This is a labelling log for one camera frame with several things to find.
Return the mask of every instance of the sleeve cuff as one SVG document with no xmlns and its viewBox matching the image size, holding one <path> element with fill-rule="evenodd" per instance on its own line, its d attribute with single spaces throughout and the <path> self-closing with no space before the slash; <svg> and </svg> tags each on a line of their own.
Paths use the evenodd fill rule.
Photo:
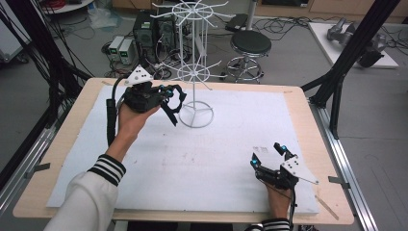
<svg viewBox="0 0 408 231">
<path fill-rule="evenodd" d="M 115 158 L 107 154 L 103 154 L 99 156 L 95 165 L 88 171 L 102 176 L 107 181 L 117 186 L 119 185 L 119 182 L 122 179 L 123 175 L 126 173 L 126 168 Z"/>
<path fill-rule="evenodd" d="M 289 220 L 286 218 L 274 218 L 262 221 L 264 230 L 289 230 Z"/>
</svg>

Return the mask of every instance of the black metal frame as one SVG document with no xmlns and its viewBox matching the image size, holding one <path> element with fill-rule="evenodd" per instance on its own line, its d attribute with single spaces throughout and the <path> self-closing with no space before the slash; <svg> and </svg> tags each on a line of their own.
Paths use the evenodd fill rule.
<svg viewBox="0 0 408 231">
<path fill-rule="evenodd" d="M 323 76 L 301 87 L 303 91 L 307 91 L 321 85 L 318 92 L 310 97 L 310 103 L 319 108 L 325 108 L 327 100 L 333 94 L 330 131 L 336 139 L 339 138 L 337 128 L 344 78 L 354 63 L 364 54 L 366 46 L 398 3 L 399 0 L 376 0 L 332 68 Z"/>
<path fill-rule="evenodd" d="M 50 127 L 58 118 L 58 110 L 66 99 L 76 98 L 82 90 L 77 77 L 88 80 L 91 78 L 87 73 L 70 64 L 61 53 L 57 44 L 53 40 L 49 30 L 44 25 L 31 0 L 6 0 L 10 9 L 24 27 L 32 40 L 32 45 L 38 50 L 45 62 L 44 66 L 38 66 L 38 71 L 46 79 L 49 85 L 50 105 L 38 120 L 30 134 L 19 146 L 12 158 L 8 161 L 4 169 L 0 172 L 0 192 L 6 186 L 14 171 L 27 155 L 32 145 L 37 140 L 41 131 Z M 37 53 L 31 45 L 27 45 L 19 36 L 8 16 L 0 12 L 0 20 L 8 27 L 24 51 L 35 60 Z"/>
</svg>

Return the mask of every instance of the human hand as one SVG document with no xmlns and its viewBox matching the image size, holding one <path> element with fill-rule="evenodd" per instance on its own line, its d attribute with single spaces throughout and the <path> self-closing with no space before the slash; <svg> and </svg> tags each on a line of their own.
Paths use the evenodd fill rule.
<svg viewBox="0 0 408 231">
<path fill-rule="evenodd" d="M 122 104 L 119 110 L 119 130 L 114 141 L 108 147 L 106 154 L 122 162 L 146 120 L 159 109 L 160 106 L 157 106 L 148 112 L 138 114 L 132 111 L 126 104 Z"/>
<path fill-rule="evenodd" d="M 126 104 L 122 104 L 119 110 L 119 130 L 117 135 L 121 139 L 134 142 L 143 128 L 146 120 L 160 109 L 160 105 L 143 113 L 135 113 Z"/>
<path fill-rule="evenodd" d="M 278 190 L 270 184 L 265 184 L 268 190 L 269 211 L 271 218 L 287 218 L 291 204 L 291 190 Z"/>
</svg>

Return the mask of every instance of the black stool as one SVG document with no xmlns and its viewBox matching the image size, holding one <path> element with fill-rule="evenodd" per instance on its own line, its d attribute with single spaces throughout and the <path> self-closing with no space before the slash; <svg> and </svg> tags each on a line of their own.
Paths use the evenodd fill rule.
<svg viewBox="0 0 408 231">
<path fill-rule="evenodd" d="M 241 57 L 232 59 L 227 64 L 227 71 L 235 77 L 235 82 L 256 80 L 264 76 L 261 66 L 254 59 L 266 56 L 272 43 L 269 38 L 255 31 L 239 31 L 231 38 L 231 47 Z"/>
</svg>

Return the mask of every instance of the wire display stand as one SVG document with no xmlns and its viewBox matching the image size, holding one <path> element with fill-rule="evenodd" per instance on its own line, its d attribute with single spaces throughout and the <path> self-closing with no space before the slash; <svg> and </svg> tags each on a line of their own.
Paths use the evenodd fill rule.
<svg viewBox="0 0 408 231">
<path fill-rule="evenodd" d="M 166 15 L 174 15 L 177 18 L 178 23 L 176 26 L 179 31 L 179 59 L 180 59 L 180 68 L 174 68 L 173 66 L 164 64 L 170 69 L 177 71 L 177 77 L 170 80 L 181 80 L 185 83 L 192 84 L 192 101 L 184 104 L 183 108 L 179 113 L 180 120 L 188 127 L 191 128 L 202 128 L 208 126 L 214 119 L 214 109 L 203 101 L 198 101 L 195 99 L 195 84 L 202 83 L 208 90 L 210 89 L 206 84 L 210 77 L 224 78 L 225 76 L 212 75 L 210 73 L 210 68 L 219 65 L 221 61 L 216 64 L 207 66 L 207 44 L 208 44 L 208 27 L 211 25 L 216 28 L 209 21 L 209 18 L 213 15 L 231 17 L 231 15 L 215 13 L 213 8 L 222 7 L 227 5 L 228 2 L 219 5 L 208 6 L 201 3 L 201 0 L 198 2 L 184 2 L 181 0 L 181 3 L 175 6 L 159 6 L 152 3 L 157 8 L 172 8 L 171 13 L 163 13 L 159 15 L 151 15 L 152 17 L 162 17 Z M 191 63 L 187 64 L 184 61 L 184 41 L 182 27 L 183 23 L 186 21 L 191 22 Z M 198 59 L 195 57 L 195 47 L 199 53 Z"/>
</svg>

